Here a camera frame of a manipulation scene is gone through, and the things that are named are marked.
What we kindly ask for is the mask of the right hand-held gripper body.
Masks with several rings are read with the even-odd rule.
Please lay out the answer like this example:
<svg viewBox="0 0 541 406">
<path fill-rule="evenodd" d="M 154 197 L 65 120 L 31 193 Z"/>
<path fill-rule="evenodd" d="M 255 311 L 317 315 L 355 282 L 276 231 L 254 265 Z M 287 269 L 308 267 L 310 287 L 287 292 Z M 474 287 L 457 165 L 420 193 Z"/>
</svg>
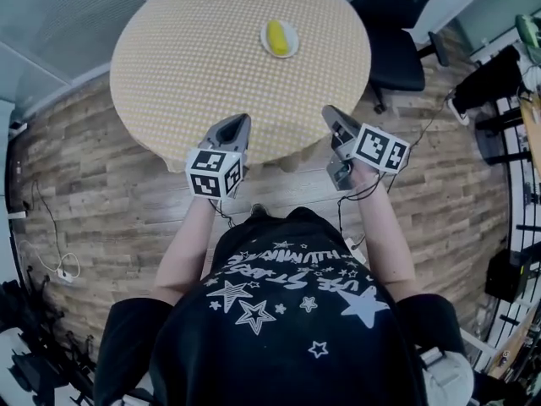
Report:
<svg viewBox="0 0 541 406">
<path fill-rule="evenodd" d="M 338 191 L 353 189 L 353 159 L 379 172 L 398 174 L 410 150 L 406 141 L 366 123 L 359 126 L 336 120 L 330 129 L 333 156 L 326 171 Z"/>
</svg>

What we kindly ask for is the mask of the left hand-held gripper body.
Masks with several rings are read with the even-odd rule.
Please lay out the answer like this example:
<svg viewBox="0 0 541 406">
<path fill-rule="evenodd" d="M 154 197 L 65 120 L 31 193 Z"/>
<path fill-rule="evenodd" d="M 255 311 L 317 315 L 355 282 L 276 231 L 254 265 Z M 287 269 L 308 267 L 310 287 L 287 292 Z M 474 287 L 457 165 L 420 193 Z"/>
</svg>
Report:
<svg viewBox="0 0 541 406">
<path fill-rule="evenodd" d="M 209 200 L 234 198 L 245 176 L 249 136 L 240 134 L 231 142 L 206 137 L 187 156 L 185 172 L 192 195 Z"/>
</svg>

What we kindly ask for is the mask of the white round plate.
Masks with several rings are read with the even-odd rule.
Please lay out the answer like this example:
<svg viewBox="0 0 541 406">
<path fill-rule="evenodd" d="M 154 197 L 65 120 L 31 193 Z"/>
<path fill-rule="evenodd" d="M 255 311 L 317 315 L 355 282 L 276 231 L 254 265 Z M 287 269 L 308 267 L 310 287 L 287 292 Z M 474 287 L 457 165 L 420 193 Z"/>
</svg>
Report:
<svg viewBox="0 0 541 406">
<path fill-rule="evenodd" d="M 266 26 L 267 26 L 267 23 L 269 22 L 266 22 L 265 25 L 262 27 L 261 31 L 260 31 L 260 41 L 263 45 L 263 48 L 273 57 L 275 58 L 290 58 L 292 57 L 293 55 L 295 55 L 299 49 L 299 37 L 298 37 L 298 33 L 295 31 L 295 29 L 290 25 L 288 24 L 288 22 L 284 21 L 284 20 L 279 20 L 281 21 L 283 27 L 284 27 L 284 30 L 286 31 L 286 34 L 287 34 L 287 40 L 288 40 L 288 43 L 289 43 L 289 53 L 286 55 L 286 56 L 277 56 L 276 54 L 274 54 L 268 44 L 267 44 L 267 40 L 266 40 Z"/>
</svg>

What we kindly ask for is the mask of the yellow corn cob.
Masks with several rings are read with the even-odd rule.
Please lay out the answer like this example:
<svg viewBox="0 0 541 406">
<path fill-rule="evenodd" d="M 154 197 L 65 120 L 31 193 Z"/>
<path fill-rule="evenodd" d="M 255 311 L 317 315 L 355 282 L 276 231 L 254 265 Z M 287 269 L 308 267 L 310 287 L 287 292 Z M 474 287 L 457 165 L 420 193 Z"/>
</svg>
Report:
<svg viewBox="0 0 541 406">
<path fill-rule="evenodd" d="M 267 23 L 266 40 L 270 50 L 277 56 L 286 56 L 289 53 L 287 34 L 281 21 L 273 19 Z"/>
</svg>

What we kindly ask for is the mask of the person's right forearm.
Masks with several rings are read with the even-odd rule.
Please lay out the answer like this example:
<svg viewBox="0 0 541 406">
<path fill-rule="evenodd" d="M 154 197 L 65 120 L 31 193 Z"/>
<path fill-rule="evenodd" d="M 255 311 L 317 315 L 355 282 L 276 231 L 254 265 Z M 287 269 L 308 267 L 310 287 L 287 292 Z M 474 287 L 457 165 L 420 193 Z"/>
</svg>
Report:
<svg viewBox="0 0 541 406">
<path fill-rule="evenodd" d="M 360 197 L 358 208 L 370 270 L 396 302 L 420 294 L 411 251 L 377 170 L 354 159 L 351 179 L 369 193 Z"/>
</svg>

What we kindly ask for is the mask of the person's left forearm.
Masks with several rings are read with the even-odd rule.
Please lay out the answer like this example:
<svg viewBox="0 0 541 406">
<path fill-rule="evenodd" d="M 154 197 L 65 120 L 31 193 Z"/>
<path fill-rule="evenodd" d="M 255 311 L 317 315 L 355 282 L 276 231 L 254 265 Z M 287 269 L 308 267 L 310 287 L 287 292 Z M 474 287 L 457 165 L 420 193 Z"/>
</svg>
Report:
<svg viewBox="0 0 541 406">
<path fill-rule="evenodd" d="M 175 305 L 201 278 L 215 221 L 211 202 L 195 197 L 158 266 L 151 298 Z"/>
</svg>

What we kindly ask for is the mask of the grey shoulder harness pad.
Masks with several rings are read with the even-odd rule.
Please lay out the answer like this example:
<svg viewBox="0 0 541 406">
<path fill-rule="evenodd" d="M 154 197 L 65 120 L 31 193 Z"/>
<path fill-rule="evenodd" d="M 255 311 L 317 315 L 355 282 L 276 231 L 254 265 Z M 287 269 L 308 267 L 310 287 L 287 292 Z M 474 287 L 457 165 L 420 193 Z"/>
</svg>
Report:
<svg viewBox="0 0 541 406">
<path fill-rule="evenodd" d="M 474 389 L 473 370 L 459 353 L 432 348 L 420 354 L 428 406 L 467 406 Z"/>
<path fill-rule="evenodd" d="M 136 388 L 121 399 L 122 406 L 152 406 L 152 403 L 153 395 L 143 388 Z"/>
</svg>

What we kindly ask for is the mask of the round checkered table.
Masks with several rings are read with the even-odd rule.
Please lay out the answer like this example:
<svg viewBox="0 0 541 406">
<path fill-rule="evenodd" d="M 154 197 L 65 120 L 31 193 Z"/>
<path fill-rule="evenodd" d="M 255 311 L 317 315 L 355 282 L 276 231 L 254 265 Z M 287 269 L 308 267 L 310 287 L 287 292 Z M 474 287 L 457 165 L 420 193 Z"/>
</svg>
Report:
<svg viewBox="0 0 541 406">
<path fill-rule="evenodd" d="M 298 33 L 290 58 L 263 48 L 273 19 Z M 251 164 L 316 144 L 328 134 L 323 106 L 352 112 L 370 64 L 347 0 L 148 0 L 118 39 L 110 88 L 132 137 L 180 173 L 208 128 L 239 113 L 252 120 Z"/>
</svg>

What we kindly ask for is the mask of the black office chair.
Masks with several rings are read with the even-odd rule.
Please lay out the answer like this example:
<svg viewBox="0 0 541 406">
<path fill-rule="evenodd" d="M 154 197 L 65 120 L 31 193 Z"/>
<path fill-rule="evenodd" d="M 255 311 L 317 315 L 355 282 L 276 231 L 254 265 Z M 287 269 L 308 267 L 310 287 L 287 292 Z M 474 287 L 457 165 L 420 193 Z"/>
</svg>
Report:
<svg viewBox="0 0 541 406">
<path fill-rule="evenodd" d="M 423 91 L 421 59 L 434 54 L 441 66 L 449 58 L 441 38 L 429 32 L 430 44 L 418 50 L 408 31 L 417 24 L 429 0 L 352 0 L 369 37 L 371 68 L 369 85 L 377 104 L 376 113 L 386 110 L 382 91 Z"/>
</svg>

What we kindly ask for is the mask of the black metal rack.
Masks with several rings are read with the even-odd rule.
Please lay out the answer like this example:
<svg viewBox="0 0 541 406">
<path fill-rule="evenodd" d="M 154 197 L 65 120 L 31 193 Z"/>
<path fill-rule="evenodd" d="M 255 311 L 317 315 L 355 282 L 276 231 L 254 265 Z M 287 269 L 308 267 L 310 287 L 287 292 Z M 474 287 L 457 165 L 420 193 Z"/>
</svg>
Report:
<svg viewBox="0 0 541 406">
<path fill-rule="evenodd" d="M 526 287 L 508 303 L 497 299 L 488 340 L 501 346 L 525 320 L 530 307 L 541 299 L 541 179 L 533 165 L 519 106 L 496 103 L 493 118 L 478 118 L 475 135 L 484 161 L 503 167 L 508 185 L 508 233 L 503 249 L 526 252 L 531 258 Z"/>
</svg>

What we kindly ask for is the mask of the black star print t-shirt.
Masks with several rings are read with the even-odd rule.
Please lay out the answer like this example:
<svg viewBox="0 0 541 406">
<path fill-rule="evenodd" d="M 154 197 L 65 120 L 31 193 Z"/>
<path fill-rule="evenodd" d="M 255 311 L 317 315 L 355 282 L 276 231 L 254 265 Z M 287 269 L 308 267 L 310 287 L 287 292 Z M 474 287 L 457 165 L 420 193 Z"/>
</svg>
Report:
<svg viewBox="0 0 541 406">
<path fill-rule="evenodd" d="M 120 404 L 148 377 L 152 406 L 428 406 L 420 354 L 432 348 L 466 358 L 452 304 L 396 302 L 335 228 L 298 208 L 226 232 L 175 305 L 117 302 L 94 401 Z"/>
</svg>

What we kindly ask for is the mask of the black box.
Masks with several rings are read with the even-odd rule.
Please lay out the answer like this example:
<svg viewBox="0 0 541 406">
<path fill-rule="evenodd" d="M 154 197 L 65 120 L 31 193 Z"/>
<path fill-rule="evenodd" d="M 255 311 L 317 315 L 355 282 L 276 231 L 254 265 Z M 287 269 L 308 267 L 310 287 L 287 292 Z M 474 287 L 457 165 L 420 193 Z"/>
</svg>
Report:
<svg viewBox="0 0 541 406">
<path fill-rule="evenodd" d="M 485 293 L 513 303 L 526 287 L 530 264 L 526 252 L 501 250 L 489 261 Z"/>
</svg>

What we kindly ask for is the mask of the green device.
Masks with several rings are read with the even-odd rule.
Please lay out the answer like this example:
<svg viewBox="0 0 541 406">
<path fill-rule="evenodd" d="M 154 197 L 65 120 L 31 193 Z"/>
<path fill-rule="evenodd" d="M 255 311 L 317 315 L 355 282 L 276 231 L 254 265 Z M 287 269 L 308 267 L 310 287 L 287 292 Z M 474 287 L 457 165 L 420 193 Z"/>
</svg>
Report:
<svg viewBox="0 0 541 406">
<path fill-rule="evenodd" d="M 516 29 L 522 42 L 529 47 L 541 49 L 541 17 L 518 14 Z"/>
</svg>

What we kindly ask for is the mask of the wooden board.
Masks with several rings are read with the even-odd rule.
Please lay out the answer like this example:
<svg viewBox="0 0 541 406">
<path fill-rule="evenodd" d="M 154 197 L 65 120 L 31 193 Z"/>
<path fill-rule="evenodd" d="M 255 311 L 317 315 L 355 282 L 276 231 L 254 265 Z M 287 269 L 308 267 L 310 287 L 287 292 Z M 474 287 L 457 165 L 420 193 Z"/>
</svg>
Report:
<svg viewBox="0 0 541 406">
<path fill-rule="evenodd" d="M 492 359 L 488 375 L 496 379 L 506 379 L 511 369 L 519 360 L 522 350 L 530 352 L 541 336 L 538 308 L 530 309 L 525 320 L 516 331 L 506 340 L 501 351 Z"/>
</svg>

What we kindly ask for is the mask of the pile of black tripods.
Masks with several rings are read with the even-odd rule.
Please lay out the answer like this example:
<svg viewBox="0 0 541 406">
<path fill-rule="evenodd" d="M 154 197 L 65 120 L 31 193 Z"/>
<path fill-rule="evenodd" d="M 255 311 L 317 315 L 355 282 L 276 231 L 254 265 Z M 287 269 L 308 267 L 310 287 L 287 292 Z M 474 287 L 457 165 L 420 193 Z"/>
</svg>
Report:
<svg viewBox="0 0 541 406">
<path fill-rule="evenodd" d="M 67 386 L 79 392 L 70 398 L 76 406 L 94 406 L 94 338 L 89 335 L 81 343 L 73 332 L 61 332 L 57 326 L 64 313 L 43 298 L 48 283 L 46 277 L 39 289 L 15 280 L 0 284 L 0 333 L 17 329 L 17 338 L 29 349 L 13 352 L 8 371 L 32 394 L 35 406 L 54 406 L 55 390 Z"/>
</svg>

